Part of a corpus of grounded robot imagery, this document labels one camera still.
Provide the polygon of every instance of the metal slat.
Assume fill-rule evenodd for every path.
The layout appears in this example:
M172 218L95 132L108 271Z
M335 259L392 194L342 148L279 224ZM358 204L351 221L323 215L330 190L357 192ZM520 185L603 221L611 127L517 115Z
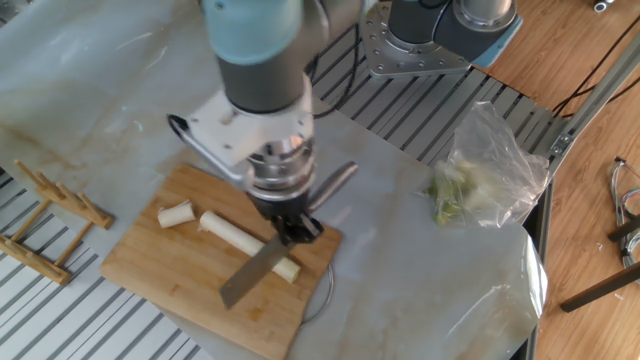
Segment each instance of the metal slat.
M554 118L552 120L551 126L545 132L535 150L532 151L532 154L546 157L549 153L549 149L562 132L562 129L565 127L565 125L567 125L567 122L567 120L561 117Z
M50 345L49 347L47 347L46 350L49 353L47 359L52 360L59 355L64 358L63 353L66 349L78 348L80 344L82 344L82 342L85 341L88 336L90 336L90 334L95 331L96 326L102 325L107 320L107 316L117 311L117 309L122 306L125 301L131 296L132 294L130 292L126 291L123 288L120 288L118 291L116 291L115 294L107 299L107 301L105 301L104 304L102 304L102 306L90 318L86 319L84 323L80 325L71 335L67 336L63 343L57 346Z
M516 101L519 95L520 93L517 91L510 87L506 87L502 90L502 93L498 96L496 101L493 102L493 107L495 107L498 114L502 116L511 107L513 102Z
M193 359L197 353L200 352L200 346L196 345L194 346L191 351L189 351L189 353L187 354L187 356L184 357L184 360L191 360Z
M162 345L149 357L149 360L158 360L162 353L169 350L169 347L176 341L176 339L182 334L182 330L177 329L174 331L168 339L166 339Z
M196 346L198 346L198 344L196 344L195 341L189 339L181 348L180 350L178 350L172 357L171 360L179 360L179 359L185 359L187 357L187 355L189 355L189 353L191 353L193 351L193 349L196 348Z
M18 355L16 355L16 358L25 360L43 359L49 354L50 349L64 343L67 337L71 336L76 329L82 326L87 318L90 318L91 315L99 310L105 300L116 296L119 289L120 287L116 284L105 281L103 277L99 277L91 286L84 290L78 298L73 300L71 304L66 307L64 306L66 304L61 304L64 310L57 314L43 330L37 332L38 328L36 327L34 329L36 332L34 333L37 333L37 335L31 339L29 344L22 348ZM46 318L39 316L38 320L46 321Z
M9 180L13 180L11 178L11 175L9 175L8 173L4 172L4 170L0 169L0 173L2 173L0 175L0 189L4 188L7 184L9 184Z
M340 112L347 117L354 119L355 114L360 111L367 103L370 103L384 88L385 85L390 84L391 81L379 80L371 78L367 81L364 87L355 93L351 98L340 108Z
M35 253L40 254L41 252L43 252L44 254L46 254L48 250L48 246L51 243L53 243L53 241L61 237L62 234L64 234L62 230L56 233L49 241L47 241L47 243L45 243L45 245L41 247L41 249L44 249L44 251L41 251L40 249L38 249L37 251L35 251ZM70 234L69 236L69 242L73 238L73 236L71 235L72 234ZM86 249L87 249L86 246L78 247L78 249L69 256L65 264L66 265L72 264ZM47 280L49 280L49 279L45 279L44 276L40 275L35 270L29 267L26 267L24 264L22 264L21 262L13 258L7 258L5 261L7 262L12 261L13 264L17 264L17 266L11 272L11 274L7 275L7 277L5 278L7 279L7 281L2 286L3 291L2 291L2 299L0 300L0 304L1 304L0 320L3 318L10 317L11 314L17 311L19 307L18 306L14 307L15 304L25 304L31 301L31 299L35 295L29 296L29 292L32 291L32 289L36 285L38 285L41 281L44 284L46 283Z
M453 134L455 129L458 127L458 124L462 122L462 119L464 119L464 116L466 116L473 104L477 101L491 101L491 99L498 94L501 88L502 84L495 81L495 79L487 80L487 82L484 83L480 90L474 95L473 99L469 101L464 110L459 112L455 119L448 123L446 128L440 130L441 135L434 139L435 143L430 146L431 148L425 149L426 153L420 160L425 164L430 164L438 154L443 154L443 157L446 156L453 146Z
M516 142L520 147L524 144L524 140L529 136L533 128L538 124L538 122L544 117L545 113L549 111L544 107L539 107L535 110L531 119L524 125L522 130L516 132Z
M376 101L357 115L356 122L378 134L425 80L426 78L392 80Z
M144 331L146 326L153 321L158 314L160 314L160 310L150 302L145 301L140 309L132 314L126 321L126 326L123 326L122 330L116 331L102 344L100 347L100 356L115 359ZM89 358L90 357L86 355L83 357L83 359Z
M51 288L53 291L47 293L46 296L43 296L43 291L31 301L30 306L27 306L20 311L18 316L13 317L0 327L0 352L3 354L13 353L15 355L17 351L26 346L36 336L38 329L41 329L44 324L50 324L62 312L62 309L65 308L69 301L74 301L81 296L98 279L96 275L99 261L95 261L97 258L98 255L87 251L78 260L78 263L82 265L79 266L74 275L78 279L77 282L70 283L65 287L60 287L51 282L52 284L47 288ZM95 273L93 271L83 271L92 267L96 269Z
M507 116L507 125L511 128L511 131L515 134L522 124L531 117L533 109L535 109L535 101L529 98L521 98L518 104L511 110L511 113Z
M356 78L353 81L353 86L351 87L351 92L349 96L353 96L353 94L357 93L360 88L367 83L370 78L369 67L367 67L367 62L364 60L364 57L361 58L361 63L358 64L358 68L356 70ZM346 89L349 79L351 78L351 67L349 70L342 75L339 83L336 83L331 87L330 92L322 95L320 100L333 105L338 101L338 99L343 96L344 90Z
M29 230L27 230L25 234L18 239L18 243L21 243L37 254L40 254L45 248L51 245L48 242L64 228L66 227L56 219L53 214L49 214L42 219L42 221L36 220L36 223L30 226ZM5 274L5 264L3 263L5 258L9 259L10 257L7 257L6 254L0 255L0 279L3 278Z
M22 186L20 186L20 184L18 184L18 182L15 180L5 185L2 188L2 191L0 191L0 211L2 211L6 207L5 204L9 200L18 196L19 194L21 195L21 193L24 194L26 192L27 191L23 189Z
M191 360L213 360L213 358L206 351L200 349Z
M75 337L71 336L68 339L68 342L60 345L54 352L52 352L47 360L66 360L74 356L76 353L81 352L83 350L87 350L92 344L92 340L97 342L100 340L100 331L108 331L109 326L115 324L118 319L118 315L125 314L130 307L133 307L135 301L132 300L133 293L129 291L124 291L122 295L120 295L109 307L98 317L92 321L81 333L77 334ZM116 318L113 323L110 323L110 320Z
M86 244L80 244L76 250L69 256L69 259L65 262L65 268L71 272L73 276L77 275L77 271L84 266L86 254L91 254L92 251ZM20 272L36 273L35 270L25 267ZM58 284L54 283L48 278L36 273L36 277L28 284L20 284L16 289L20 289L15 292L15 295L2 307L0 312L0 330L5 326L13 326L28 315L30 311L40 305L41 302L47 301L49 295L55 291L61 289Z
M527 136L522 145L522 148L527 152L532 152L535 145L538 143L538 140L542 136L543 132L551 126L550 121L553 116L553 112L551 110L546 110L544 115L536 126L531 130L531 133Z
M171 360L189 341L189 336L181 333L178 337L154 360Z
M430 89L435 86L438 77L430 76L427 78L419 78L418 80L422 80L422 82L419 84L419 87L414 90L412 94L405 98L406 100L404 101L404 103L398 104L399 106L397 110L394 113L389 114L390 116L385 121L384 126L380 128L380 131L376 132L380 137L384 139L387 139L389 137L389 135L395 130L395 128L399 126L402 120L406 116L408 116L416 106L418 106L420 100L427 96Z
M153 320L151 320L149 324L147 324L147 326L140 332L140 334L138 334L138 336L136 336L136 338L133 339L133 341L124 350L122 350L122 352L118 355L118 357L116 357L116 360L123 360L127 355L129 355L131 350L133 350L136 346L138 346L140 341L146 338L147 335L149 335L149 333L153 330L153 328L155 328L155 326L158 325L160 320L162 320L163 318L164 318L163 313L159 313L158 315L156 315L156 317L153 318ZM134 357L134 359L143 359L143 358L144 357Z
M433 120L412 135L411 142L404 151L420 160L419 157L423 155L426 147L433 141L434 137L446 126L449 120L464 109L467 101L470 101L474 94L480 90L480 84L485 77L486 75L480 71L473 70L453 95L435 113Z
M320 57L316 67L315 78L313 79L314 85L322 80L348 54L355 41L356 36L353 29L351 29Z
M142 299L137 295L133 295L116 311L114 315L112 315L95 333L93 333L89 339L76 349L71 356L67 358L67 360L90 359L146 302L147 300Z
M359 61L364 59L364 46L362 43L359 45L358 56ZM314 80L313 85L313 94L320 99L326 97L331 91L340 87L339 82L344 81L346 79L345 75L347 75L351 71L353 67L353 56L354 51L351 49L343 58L340 60L335 66L331 67L330 70L326 73L326 75L318 78L317 81ZM366 61L363 61L360 66L366 66Z
M425 93L426 96L421 98L418 106L401 121L395 131L387 135L387 141L402 149L413 133L433 118L462 76L463 74L456 74L439 78L434 86Z
M171 320L163 316L158 320L157 325L150 329L148 334L127 354L125 359L150 359L158 350L158 344L163 344L172 336L175 339L178 335L180 335L180 329Z

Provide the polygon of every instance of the wooden cutting board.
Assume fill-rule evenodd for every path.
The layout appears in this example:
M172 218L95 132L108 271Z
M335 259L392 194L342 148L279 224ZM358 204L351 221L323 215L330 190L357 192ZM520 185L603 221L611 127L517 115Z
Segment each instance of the wooden cutting board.
M196 216L212 210L256 238L275 230L244 193L213 176L178 165L103 262L102 275L267 359L284 359L304 310L341 240L326 227L312 245L289 258L302 267L289 284L269 273L233 309L224 309L218 288L249 256L192 221L162 229L158 210L190 199Z

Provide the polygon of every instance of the wooden surface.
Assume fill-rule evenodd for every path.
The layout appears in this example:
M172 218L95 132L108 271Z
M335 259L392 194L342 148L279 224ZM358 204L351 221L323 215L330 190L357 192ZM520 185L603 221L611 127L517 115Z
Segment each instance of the wooden surface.
M571 95L640 15L640 1L635 0L616 1L603 13L593 11L593 0L517 0L517 4L524 24L487 72L548 108ZM602 78L631 38L620 44L588 86Z
M616 1L595 13L587 0L518 0L525 19L505 54L488 70L498 80L554 107L569 96L624 29L640 15L640 1ZM595 84L640 26L620 44ZM636 71L631 76L640 76ZM575 101L565 113L575 111ZM536 359L636 360L640 356L640 286L630 284L571 314L563 300L622 270L609 171L616 155L640 166L640 86L608 105L580 135L556 175L547 250L548 300ZM620 191L640 186L623 171Z
M284 359L341 235L325 227L314 244L297 246L289 256L302 266L293 285L270 273L226 311L218 288L249 257L214 234L198 231L196 221L160 228L158 210L186 199L198 218L212 210L263 241L275 234L243 193L179 165L105 259L103 276L268 359Z

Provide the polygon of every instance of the plastic bag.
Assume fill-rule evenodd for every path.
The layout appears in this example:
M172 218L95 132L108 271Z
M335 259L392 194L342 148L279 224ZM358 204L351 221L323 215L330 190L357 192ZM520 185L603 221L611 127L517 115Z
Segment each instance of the plastic bag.
M454 133L449 156L421 193L435 200L439 225L501 227L521 222L537 203L549 161L520 149L489 102L473 105Z

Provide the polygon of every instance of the cable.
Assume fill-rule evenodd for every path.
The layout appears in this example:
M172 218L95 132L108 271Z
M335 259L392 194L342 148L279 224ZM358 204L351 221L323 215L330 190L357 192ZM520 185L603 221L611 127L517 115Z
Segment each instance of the cable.
M306 73L309 77L309 81L313 83L313 78L316 76L316 70L318 69L318 61L320 60L320 55L316 55L313 57L313 60L306 66Z
M625 196L622 198L622 201L618 196L618 177L620 175L620 169L622 169L623 167L626 167L629 171L631 171L633 175L635 175L638 179L640 179L640 174L638 173L638 171L636 171L635 168L633 168L633 166L628 164L624 159L616 158L616 165L611 171L610 189L611 189L611 198L613 200L613 204L615 205L615 209L616 209L616 225L618 227L622 226L625 223L624 214L625 214L626 206L624 205L624 202L628 200L628 197L630 197L629 193L631 193L629 192L625 194ZM633 266L636 263L636 259L633 257L632 252L633 252L633 249L636 247L636 245L638 245L639 243L640 243L640 231L635 231L625 236L620 241L620 252L622 253L622 264L624 265L625 269Z
M360 42L360 27L357 24L355 26L355 34L356 34L356 41L355 41L355 47L353 49L353 66L351 67L351 76L349 77L349 82L347 83L347 86L345 86L344 90L342 91L342 95L340 95L340 98L333 104L333 106L331 106L331 108L319 114L314 114L313 115L314 119L320 119L331 114L332 112L340 109L347 102L347 100L349 100L349 95L351 94L351 88L353 87L353 84L356 81L356 73L358 72L358 61L360 60L360 56L358 55L358 48L359 48L358 44Z
M611 103L611 102L615 101L616 99L618 99L619 97L621 97L622 95L624 95L627 91L631 90L631 89L632 89L634 86L636 86L639 82L640 82L640 76L639 76L637 79L633 80L633 82L632 82L631 84L629 84L629 86L627 86L627 87L625 87L624 89L622 89L619 93L617 93L617 94L613 95L613 96L611 97L611 99L609 99L609 101L607 101L607 104L609 104L609 103ZM572 117L572 116L573 116L573 115L575 115L575 114L576 114L576 113L566 114L566 115L562 115L562 117Z
M579 93L577 93L577 94L576 94L576 96L575 96L575 97L573 97L573 98L571 98L571 96L569 96L568 98L566 98L566 99L562 100L558 105L556 105L556 107L554 107L554 108L553 108L553 111L555 112L556 110L558 110L558 109L560 108L560 106L568 104L568 103L569 103L569 101L571 101L571 100L573 100L573 99L577 98L578 96L582 96L582 95L584 95L584 94L588 94L588 93L590 93L590 92L591 92L593 89L595 89L595 88L596 88L596 86L595 86L595 85L593 85L592 87L590 87L590 88L588 88L588 89L586 89L586 90L582 90L582 91L580 91L580 92L579 92Z
M302 330L303 327L305 327L305 326L309 325L310 323L312 323L313 321L317 320L318 317L320 317L320 315L322 315L322 313L329 306L329 302L331 302L331 297L333 296L333 286L334 286L333 266L331 266L331 264L329 264L329 271L328 272L329 272L329 293L327 294L327 298L324 300L324 303L322 304L322 307L320 308L320 310L318 310L315 314L313 314L307 320L303 320L302 321L302 324L300 324L300 326L298 327L298 331L297 332L300 332L300 330Z
M591 79L591 77L598 71L598 69L600 69L600 67L602 66L602 64L604 64L604 62L607 60L607 58L609 57L609 55L611 55L611 53L613 52L613 50L615 50L615 48L618 46L618 44L620 44L620 42L622 41L622 39L624 39L625 36L627 36L627 34L631 31L631 29L633 29L633 27L640 22L640 16L636 17L636 19L631 23L631 25L629 25L629 27L627 27L625 29L625 31L622 33L622 35L620 35L618 37L618 39L613 43L613 45L609 48L609 50L607 51L607 53L602 57L602 59L600 59L600 62L598 62L598 64L596 65L596 67L593 68L593 70L591 70L591 72L589 73L589 75L587 75L586 78L584 78L584 80L582 81L582 83L575 89L575 91L573 92L573 94L571 94L571 96L569 96L567 99L565 99L566 103L563 101L560 104L558 104L557 106L557 110L555 111L555 113L553 114L553 117L557 117L558 115L560 115L560 113L562 112L562 110L564 110L564 108L567 106L567 104L569 104L569 102L573 99L575 99L578 96L578 93L580 92L580 89L582 89L582 87L589 81L589 79Z
M629 190L626 194L622 196L622 208L630 218L636 218L638 214L629 210L629 206L627 205L627 202L629 201L629 199L638 196L638 194L640 194L640 188L635 188L635 189Z

